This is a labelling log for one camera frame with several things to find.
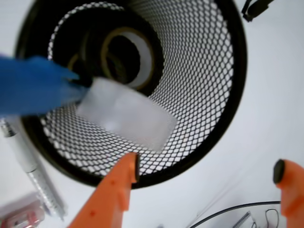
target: black wire mesh cup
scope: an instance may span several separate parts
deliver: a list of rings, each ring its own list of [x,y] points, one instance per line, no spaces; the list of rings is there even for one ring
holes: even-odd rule
[[[133,188],[166,181],[203,158],[237,110],[247,67],[238,11],[231,0],[37,1],[16,56],[41,55],[60,63],[53,56],[56,34],[79,13],[96,9],[137,14],[157,34],[151,44],[162,48],[161,78],[149,97],[178,121],[164,150],[151,152],[76,116],[76,104],[22,118],[25,130],[47,160],[85,184],[96,186],[128,152],[141,155]]]

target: black rim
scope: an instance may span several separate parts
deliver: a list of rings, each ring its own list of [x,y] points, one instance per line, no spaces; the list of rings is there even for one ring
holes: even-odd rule
[[[230,96],[226,103],[226,107],[224,112],[221,115],[220,120],[209,134],[209,136],[201,143],[201,145],[195,149],[192,153],[190,153],[187,157],[177,162],[171,167],[168,167],[162,171],[158,171],[152,174],[146,174],[140,177],[138,183],[132,186],[133,189],[147,187],[154,184],[161,183],[163,181],[167,181],[182,172],[186,171],[188,168],[196,164],[199,160],[201,160],[212,148],[213,146],[220,140],[229,124],[231,123],[239,102],[242,97],[244,85],[245,85],[245,77],[247,70],[247,47],[245,41],[245,34],[243,30],[243,26],[238,14],[238,11],[231,0],[215,0],[218,7],[220,8],[223,17],[226,19],[228,30],[231,34],[231,43],[233,46],[234,53],[234,76],[233,83],[230,90]],[[83,0],[75,0],[69,1],[69,5],[64,5],[62,8],[63,15],[80,4],[83,4]],[[36,43],[39,38],[42,36],[48,36],[52,34],[52,29],[56,26],[57,22],[60,20],[62,15],[56,15],[52,19],[49,19],[47,15],[41,14],[40,8],[46,7],[50,11],[50,15],[53,13],[51,8],[55,7],[56,4],[51,3],[49,1],[37,1],[30,14],[28,15],[23,30],[20,34],[20,39],[16,49],[16,57],[18,58],[27,58],[31,56],[31,54],[27,51],[27,47],[31,46],[31,44]],[[45,19],[47,22],[47,26],[38,25],[37,18]],[[40,34],[37,34],[37,27],[40,28],[51,28],[48,30],[47,28],[39,31]],[[41,56],[47,56],[47,48],[48,48],[48,40],[46,42],[41,42],[39,45],[36,45],[35,50],[33,50],[36,54]],[[65,158],[59,155],[54,148],[54,146],[49,142],[48,138],[45,136],[43,127],[40,123],[40,120],[37,116],[23,117],[22,123],[25,127],[25,130],[33,142],[33,144],[37,147],[37,149],[41,152],[41,154],[58,170],[63,172],[65,175],[71,177],[72,179],[91,185],[96,186],[101,181],[101,177],[94,176],[89,174],[81,169],[75,167],[71,163],[69,163]]]

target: mesh pencil holder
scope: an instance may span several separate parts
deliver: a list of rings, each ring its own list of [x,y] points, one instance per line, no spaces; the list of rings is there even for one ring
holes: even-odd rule
[[[33,55],[69,67],[88,85],[92,75],[124,83],[177,118],[161,153],[76,116],[77,104],[22,118],[51,164],[92,186],[128,152],[141,155],[133,188],[166,181],[197,163],[232,121],[247,68],[232,0],[39,0],[16,50],[18,58]],[[150,63],[146,71],[144,61]]]

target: blue glove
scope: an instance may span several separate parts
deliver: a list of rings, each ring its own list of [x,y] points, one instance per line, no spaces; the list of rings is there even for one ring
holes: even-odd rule
[[[44,114],[81,100],[87,88],[71,79],[78,75],[41,57],[0,57],[0,115]]]

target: black clip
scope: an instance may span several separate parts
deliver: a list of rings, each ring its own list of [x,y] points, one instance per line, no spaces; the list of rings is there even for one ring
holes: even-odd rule
[[[246,0],[242,9],[243,18],[247,22],[251,22],[253,18],[256,18],[258,15],[268,9],[268,4],[272,1],[273,0],[257,0],[255,3],[249,6],[252,0]]]

